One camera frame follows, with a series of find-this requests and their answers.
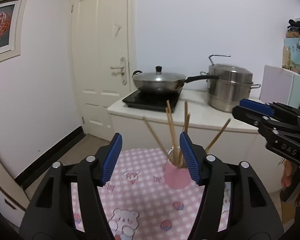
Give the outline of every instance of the black baseboard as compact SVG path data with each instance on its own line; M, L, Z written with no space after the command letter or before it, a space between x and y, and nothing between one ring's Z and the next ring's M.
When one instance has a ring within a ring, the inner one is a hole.
M83 129L79 126L31 163L15 178L15 181L25 190L84 136Z

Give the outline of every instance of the pink cup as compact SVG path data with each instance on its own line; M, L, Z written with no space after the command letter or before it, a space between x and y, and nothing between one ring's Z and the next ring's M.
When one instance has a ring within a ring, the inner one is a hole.
M169 159L165 166L164 179L167 185L172 189L183 189L191 182L188 168L178 168L173 165Z

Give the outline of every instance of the pan lid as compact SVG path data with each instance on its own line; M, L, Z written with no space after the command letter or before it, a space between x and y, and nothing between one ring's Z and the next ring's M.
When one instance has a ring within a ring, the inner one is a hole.
M218 75L219 79L227 81L244 84L252 83L252 72L234 65L213 64L209 66L209 73L212 75Z
M186 76L178 73L162 72L162 67L155 67L156 72L143 73L141 71L135 71L132 75L134 80L139 81L152 81L152 82L175 82L179 80L185 80Z

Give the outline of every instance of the wall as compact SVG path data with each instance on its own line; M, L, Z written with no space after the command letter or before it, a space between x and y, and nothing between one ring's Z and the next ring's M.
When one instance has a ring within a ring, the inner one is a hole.
M0 160L13 177L80 126L67 50L69 0L27 0L21 55L0 63Z
M261 83L264 66L282 65L288 20L300 17L300 0L136 0L137 66L187 76L208 71L210 54L253 72ZM186 89L205 90L196 81ZM251 95L258 97L260 89Z

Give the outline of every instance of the drawer handle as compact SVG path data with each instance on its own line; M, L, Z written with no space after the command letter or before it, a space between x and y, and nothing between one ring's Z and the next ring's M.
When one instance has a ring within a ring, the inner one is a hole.
M14 206L12 206L12 204L10 204L6 199L4 199L5 203L10 206L12 209L16 209Z

